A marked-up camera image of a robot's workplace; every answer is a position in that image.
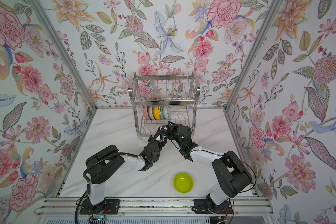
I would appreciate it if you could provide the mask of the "yellow bowl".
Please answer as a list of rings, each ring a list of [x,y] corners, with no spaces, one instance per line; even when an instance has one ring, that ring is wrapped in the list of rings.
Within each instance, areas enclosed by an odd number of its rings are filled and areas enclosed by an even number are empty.
[[[153,117],[155,120],[160,120],[160,109],[159,106],[154,106],[152,109]]]

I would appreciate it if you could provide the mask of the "green leaf pattern bowl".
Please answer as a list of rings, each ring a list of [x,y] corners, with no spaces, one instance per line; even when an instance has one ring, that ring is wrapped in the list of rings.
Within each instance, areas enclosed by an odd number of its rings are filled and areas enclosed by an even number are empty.
[[[160,106],[158,107],[158,114],[159,114],[159,119],[160,119],[160,120],[163,120],[163,119],[164,119],[164,116],[163,116],[163,106],[162,106],[162,105],[160,105]]]

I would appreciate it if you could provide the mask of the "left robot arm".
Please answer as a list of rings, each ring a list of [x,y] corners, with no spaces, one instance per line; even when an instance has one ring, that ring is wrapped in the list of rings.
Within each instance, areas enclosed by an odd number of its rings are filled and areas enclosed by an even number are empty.
[[[105,182],[120,168],[147,171],[160,158],[162,147],[167,143],[168,126],[162,126],[139,155],[120,152],[110,145],[86,160],[83,177],[87,181],[88,201],[91,206],[105,199]]]

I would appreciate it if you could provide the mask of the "pale celadon bowl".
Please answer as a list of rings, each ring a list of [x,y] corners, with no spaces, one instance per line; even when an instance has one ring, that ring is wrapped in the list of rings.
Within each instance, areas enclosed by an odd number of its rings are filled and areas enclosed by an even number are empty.
[[[162,114],[164,119],[170,120],[170,108],[168,105],[162,107]]]

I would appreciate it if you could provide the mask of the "lime green bowl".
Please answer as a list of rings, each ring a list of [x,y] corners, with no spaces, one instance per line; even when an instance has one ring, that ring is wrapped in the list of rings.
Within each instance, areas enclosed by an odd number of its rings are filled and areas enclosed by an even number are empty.
[[[174,177],[173,185],[177,192],[187,194],[192,191],[194,182],[188,173],[181,172]]]

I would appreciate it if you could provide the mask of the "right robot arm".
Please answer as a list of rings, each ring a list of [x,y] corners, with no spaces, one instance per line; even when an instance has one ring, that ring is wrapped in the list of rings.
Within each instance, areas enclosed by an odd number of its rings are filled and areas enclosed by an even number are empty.
[[[232,199],[253,182],[244,163],[233,152],[219,154],[207,150],[192,140],[189,126],[169,122],[167,139],[178,144],[180,154],[187,160],[198,162],[214,170],[218,186],[206,197],[205,204],[213,209]]]

